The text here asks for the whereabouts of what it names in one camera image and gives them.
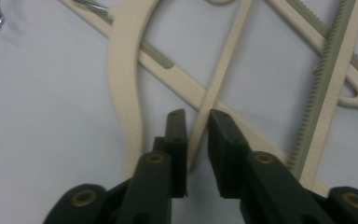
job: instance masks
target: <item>white surface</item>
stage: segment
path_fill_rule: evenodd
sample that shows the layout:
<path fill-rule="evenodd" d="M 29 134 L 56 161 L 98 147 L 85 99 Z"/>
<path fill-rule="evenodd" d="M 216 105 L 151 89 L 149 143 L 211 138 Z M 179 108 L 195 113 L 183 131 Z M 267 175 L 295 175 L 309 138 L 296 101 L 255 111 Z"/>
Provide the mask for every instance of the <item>white surface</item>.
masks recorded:
<path fill-rule="evenodd" d="M 161 1 L 145 38 L 206 88 L 238 3 Z M 338 1 L 306 3 L 330 24 Z M 0 223 L 41 223 L 68 189 L 120 182 L 124 138 L 107 88 L 107 41 L 58 1 L 2 1 L 2 9 Z M 315 52 L 270 4 L 254 1 L 220 100 L 289 152 Z M 184 108 L 188 128 L 196 113 L 139 73 L 151 148 L 170 111 Z M 205 148 L 188 176 L 189 198 L 173 202 L 172 223 L 242 223 L 239 202 L 218 196 Z M 358 188 L 358 110 L 338 108 L 318 176 L 331 187 Z"/>

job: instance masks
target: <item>table surface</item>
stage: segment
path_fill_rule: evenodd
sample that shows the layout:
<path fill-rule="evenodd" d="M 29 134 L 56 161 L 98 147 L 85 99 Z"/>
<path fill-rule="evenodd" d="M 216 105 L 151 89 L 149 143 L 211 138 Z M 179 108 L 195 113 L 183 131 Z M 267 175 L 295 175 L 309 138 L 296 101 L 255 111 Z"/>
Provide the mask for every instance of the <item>table surface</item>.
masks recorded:
<path fill-rule="evenodd" d="M 145 39 L 207 88 L 239 2 L 161 0 Z M 305 3 L 330 25 L 339 1 Z M 107 40 L 59 1 L 2 1 L 2 9 L 0 223 L 41 223 L 68 189 L 121 181 L 125 146 L 106 82 Z M 254 1 L 220 100 L 290 153 L 319 60 L 272 5 Z M 186 110 L 190 132 L 196 111 L 138 72 L 145 150 L 170 111 Z M 348 84 L 343 94 L 354 94 Z M 318 177 L 358 188 L 358 109 L 337 108 Z M 239 201 L 218 195 L 205 141 L 187 189 L 188 198 L 173 200 L 172 223 L 243 223 Z"/>

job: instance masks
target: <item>gray surface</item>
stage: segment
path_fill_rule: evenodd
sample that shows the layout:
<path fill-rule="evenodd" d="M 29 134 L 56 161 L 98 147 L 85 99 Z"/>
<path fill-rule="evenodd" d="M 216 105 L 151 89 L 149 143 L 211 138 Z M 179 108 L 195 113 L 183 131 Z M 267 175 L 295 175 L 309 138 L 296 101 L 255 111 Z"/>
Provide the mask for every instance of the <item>gray surface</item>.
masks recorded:
<path fill-rule="evenodd" d="M 161 0 L 145 39 L 207 87 L 238 3 Z M 338 1 L 306 3 L 331 24 Z M 0 223 L 41 223 L 68 189 L 120 183 L 124 140 L 106 85 L 107 42 L 58 1 L 2 1 L 2 9 Z M 289 152 L 318 62 L 271 5 L 255 0 L 221 100 Z M 146 148 L 174 109 L 186 110 L 190 129 L 196 112 L 143 68 L 139 77 Z M 239 202 L 218 197 L 205 148 L 172 223 L 242 223 Z M 318 176 L 358 188 L 358 110 L 338 108 Z"/>

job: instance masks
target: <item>white background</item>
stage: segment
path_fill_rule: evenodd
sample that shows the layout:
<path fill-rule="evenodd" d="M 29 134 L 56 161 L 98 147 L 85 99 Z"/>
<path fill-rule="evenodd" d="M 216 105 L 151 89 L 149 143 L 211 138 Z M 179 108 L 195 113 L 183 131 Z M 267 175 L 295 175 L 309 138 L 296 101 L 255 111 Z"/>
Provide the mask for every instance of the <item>white background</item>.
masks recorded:
<path fill-rule="evenodd" d="M 207 88 L 239 2 L 161 0 L 145 39 Z M 338 0 L 305 2 L 331 24 Z M 107 40 L 59 1 L 4 0 L 2 9 L 0 223 L 42 223 L 68 189 L 121 181 L 124 136 L 106 84 Z M 254 0 L 220 99 L 289 153 L 319 59 L 272 5 Z M 145 150 L 174 109 L 186 110 L 190 132 L 196 112 L 142 67 L 139 90 Z M 243 223 L 239 201 L 219 198 L 205 149 L 188 175 L 189 197 L 173 201 L 172 223 Z M 337 109 L 318 177 L 358 188 L 358 109 Z"/>

